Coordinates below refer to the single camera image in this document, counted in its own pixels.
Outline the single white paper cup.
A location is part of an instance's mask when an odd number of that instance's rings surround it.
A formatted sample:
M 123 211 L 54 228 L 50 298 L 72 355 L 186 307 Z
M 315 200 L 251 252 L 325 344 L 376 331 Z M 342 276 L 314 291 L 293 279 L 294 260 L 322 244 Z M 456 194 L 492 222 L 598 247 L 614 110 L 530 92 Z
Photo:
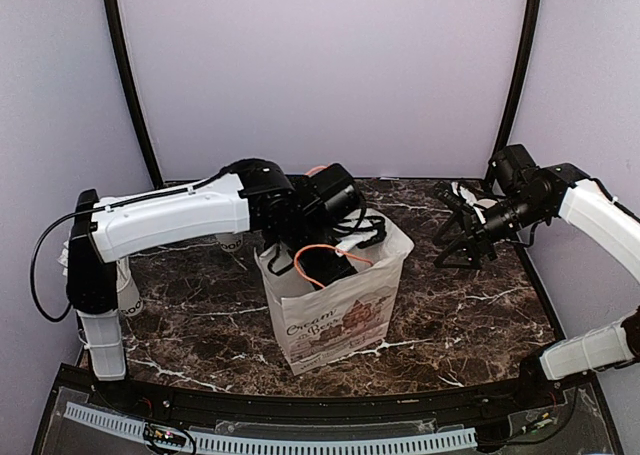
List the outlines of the single white paper cup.
M 220 248 L 227 253 L 240 250 L 244 244 L 242 234 L 224 233 L 215 236 Z

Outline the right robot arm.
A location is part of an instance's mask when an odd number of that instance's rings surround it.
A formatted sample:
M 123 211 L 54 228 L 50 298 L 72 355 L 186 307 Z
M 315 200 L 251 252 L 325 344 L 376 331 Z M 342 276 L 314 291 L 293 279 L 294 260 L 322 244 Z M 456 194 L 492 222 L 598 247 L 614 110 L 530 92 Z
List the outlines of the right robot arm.
M 511 401 L 530 409 L 549 381 L 637 363 L 638 216 L 598 178 L 570 163 L 541 167 L 521 144 L 496 152 L 488 175 L 485 191 L 461 181 L 435 188 L 452 212 L 434 237 L 436 267 L 478 270 L 496 259 L 498 243 L 528 248 L 537 228 L 565 224 L 543 236 L 533 260 L 570 337 L 522 362 Z

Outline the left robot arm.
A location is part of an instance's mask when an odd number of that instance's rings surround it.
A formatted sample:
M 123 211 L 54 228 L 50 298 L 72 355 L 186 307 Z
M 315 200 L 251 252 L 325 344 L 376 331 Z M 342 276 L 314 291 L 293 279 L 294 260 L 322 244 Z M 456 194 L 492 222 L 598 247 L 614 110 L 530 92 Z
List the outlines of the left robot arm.
M 266 241 L 283 244 L 313 284 L 329 285 L 356 272 L 337 247 L 340 234 L 356 231 L 342 225 L 353 212 L 364 215 L 366 201 L 339 163 L 291 178 L 272 161 L 249 158 L 204 180 L 144 194 L 101 198 L 90 189 L 37 239 L 29 284 L 36 284 L 45 239 L 71 221 L 66 309 L 81 322 L 103 396 L 120 411 L 131 411 L 141 402 L 141 390 L 126 377 L 117 313 L 119 260 L 164 244 L 259 231 Z

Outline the white paper takeout bag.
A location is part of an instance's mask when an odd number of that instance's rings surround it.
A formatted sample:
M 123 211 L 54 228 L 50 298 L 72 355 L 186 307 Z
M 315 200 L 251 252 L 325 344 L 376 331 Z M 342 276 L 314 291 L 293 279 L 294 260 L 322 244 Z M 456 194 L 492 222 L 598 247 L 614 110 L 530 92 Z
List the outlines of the white paper takeout bag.
M 389 327 L 404 261 L 413 241 L 388 217 L 367 206 L 354 178 L 341 165 L 316 168 L 292 180 L 298 213 L 282 208 L 262 229 L 264 249 L 255 255 L 271 321 L 286 361 L 301 374 L 383 339 Z M 337 248 L 334 228 L 344 219 L 380 215 L 387 237 L 364 250 Z M 323 230 L 336 239 L 336 254 L 345 256 L 356 274 L 316 290 L 301 272 L 278 275 L 291 259 L 278 245 L 269 246 L 269 232 Z

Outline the cup holding wrapped straws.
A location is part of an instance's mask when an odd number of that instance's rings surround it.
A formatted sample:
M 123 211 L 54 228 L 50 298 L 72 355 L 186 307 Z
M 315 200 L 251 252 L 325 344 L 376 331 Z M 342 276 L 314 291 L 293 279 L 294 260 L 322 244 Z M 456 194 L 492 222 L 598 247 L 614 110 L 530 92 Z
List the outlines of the cup holding wrapped straws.
M 143 309 L 143 300 L 133 279 L 130 258 L 121 258 L 116 263 L 116 291 L 118 310 L 125 317 L 134 317 Z

